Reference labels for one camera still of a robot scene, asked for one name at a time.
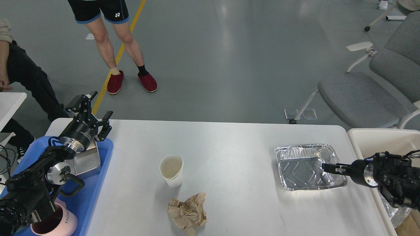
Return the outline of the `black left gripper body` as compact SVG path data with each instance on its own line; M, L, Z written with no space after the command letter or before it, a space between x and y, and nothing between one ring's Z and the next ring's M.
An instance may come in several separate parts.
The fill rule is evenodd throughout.
M102 127L97 123L69 123L58 137L59 142L74 151L86 151Z

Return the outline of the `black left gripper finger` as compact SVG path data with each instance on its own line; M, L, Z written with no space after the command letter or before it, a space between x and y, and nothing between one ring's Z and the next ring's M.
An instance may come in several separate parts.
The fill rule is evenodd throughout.
M102 128L99 131L99 133L96 135L97 141L104 141L107 138L108 134L110 133L112 127L110 125L109 119L111 118L113 113L114 113L113 111L106 112L102 120L98 122L98 127L102 127Z
M92 91L90 94L81 94L75 96L65 110L67 113L73 115L70 123L97 123L98 120L92 114L91 102L97 95L97 91Z

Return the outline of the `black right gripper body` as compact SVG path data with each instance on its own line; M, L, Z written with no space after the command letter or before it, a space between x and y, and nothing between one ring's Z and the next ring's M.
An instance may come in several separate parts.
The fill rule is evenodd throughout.
M373 168L366 160L355 160L351 164L341 164L342 166L342 175L350 176L352 181L356 184L377 188L378 183L374 180L373 177Z

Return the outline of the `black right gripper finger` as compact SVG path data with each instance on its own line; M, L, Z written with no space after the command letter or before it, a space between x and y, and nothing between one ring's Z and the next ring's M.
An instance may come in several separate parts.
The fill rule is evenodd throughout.
M340 174L342 176L348 176L347 172L348 165L342 163L322 163L322 169L324 172L331 174Z

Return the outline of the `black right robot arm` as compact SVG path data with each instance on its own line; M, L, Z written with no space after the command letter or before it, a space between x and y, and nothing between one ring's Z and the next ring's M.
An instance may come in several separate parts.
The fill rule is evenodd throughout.
M378 191L394 208L420 207L420 169L411 165L413 158L419 158L419 150L405 155L390 154L388 151L358 159L350 165L323 163L324 172L349 176L356 184Z

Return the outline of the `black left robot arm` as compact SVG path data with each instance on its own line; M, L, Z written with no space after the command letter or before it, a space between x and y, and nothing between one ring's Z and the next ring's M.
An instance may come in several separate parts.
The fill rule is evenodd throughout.
M20 227L41 222L57 211L54 201L59 195L73 197L85 182L72 173L68 161L102 142L112 127L108 111L101 120L92 113L91 102L97 91L75 96L66 107L74 114L72 121L59 136L52 136L44 151L25 170L6 182L6 194L1 198L1 235L12 236Z

